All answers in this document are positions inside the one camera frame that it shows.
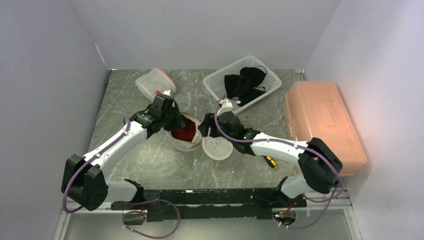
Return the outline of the red bra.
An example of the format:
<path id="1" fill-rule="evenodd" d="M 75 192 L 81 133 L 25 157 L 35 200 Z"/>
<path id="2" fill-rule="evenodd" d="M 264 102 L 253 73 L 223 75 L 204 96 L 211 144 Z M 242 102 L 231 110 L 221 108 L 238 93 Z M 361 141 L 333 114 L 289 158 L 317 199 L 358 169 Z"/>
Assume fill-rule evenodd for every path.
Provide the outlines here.
<path id="1" fill-rule="evenodd" d="M 189 118 L 182 116 L 185 126 L 171 131 L 171 135 L 181 141 L 192 142 L 195 137 L 197 128 L 196 123 Z"/>

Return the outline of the white mesh laundry bag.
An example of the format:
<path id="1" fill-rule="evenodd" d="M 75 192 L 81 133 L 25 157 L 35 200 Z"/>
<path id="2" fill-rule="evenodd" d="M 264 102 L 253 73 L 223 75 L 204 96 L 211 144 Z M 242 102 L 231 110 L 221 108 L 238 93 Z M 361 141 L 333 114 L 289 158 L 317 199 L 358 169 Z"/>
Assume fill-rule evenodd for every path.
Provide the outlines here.
<path id="1" fill-rule="evenodd" d="M 181 115 L 195 122 L 196 134 L 192 142 L 187 142 L 175 139 L 172 136 L 171 131 L 169 131 L 167 136 L 171 140 L 171 144 L 177 150 L 182 152 L 193 152 L 199 148 L 202 148 L 202 150 L 209 158 L 216 161 L 225 160 L 232 154 L 234 147 L 229 141 L 222 137 L 202 137 L 200 131 L 198 130 L 198 126 L 201 124 L 200 120 L 187 112 L 182 112 Z"/>

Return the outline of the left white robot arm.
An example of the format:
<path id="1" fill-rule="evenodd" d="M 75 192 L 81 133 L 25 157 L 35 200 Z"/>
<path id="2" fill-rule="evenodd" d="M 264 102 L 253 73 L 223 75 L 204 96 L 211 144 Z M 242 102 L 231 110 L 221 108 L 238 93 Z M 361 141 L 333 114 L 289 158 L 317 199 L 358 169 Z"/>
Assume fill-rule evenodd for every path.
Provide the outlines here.
<path id="1" fill-rule="evenodd" d="M 144 188 L 134 180 L 106 181 L 106 175 L 131 149 L 160 130 L 183 128 L 178 104 L 171 90 L 157 93 L 145 110 L 124 118 L 124 126 L 110 139 L 83 156 L 65 162 L 61 192 L 62 209 L 75 213 L 96 210 L 103 202 L 119 202 L 131 210 L 145 203 Z"/>

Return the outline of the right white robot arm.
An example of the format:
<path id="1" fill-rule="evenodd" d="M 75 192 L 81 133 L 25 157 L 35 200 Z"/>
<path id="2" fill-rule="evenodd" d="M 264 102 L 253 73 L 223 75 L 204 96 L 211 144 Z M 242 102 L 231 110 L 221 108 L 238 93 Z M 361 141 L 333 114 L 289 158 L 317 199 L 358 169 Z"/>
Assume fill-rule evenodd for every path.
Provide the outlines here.
<path id="1" fill-rule="evenodd" d="M 198 130 L 203 137 L 223 137 L 242 154 L 283 160 L 299 168 L 294 176 L 284 177 L 276 187 L 276 203 L 289 207 L 295 198 L 315 191 L 328 194 L 336 184 L 342 188 L 342 162 L 320 138 L 294 141 L 246 128 L 232 112 L 220 116 L 207 113 Z"/>

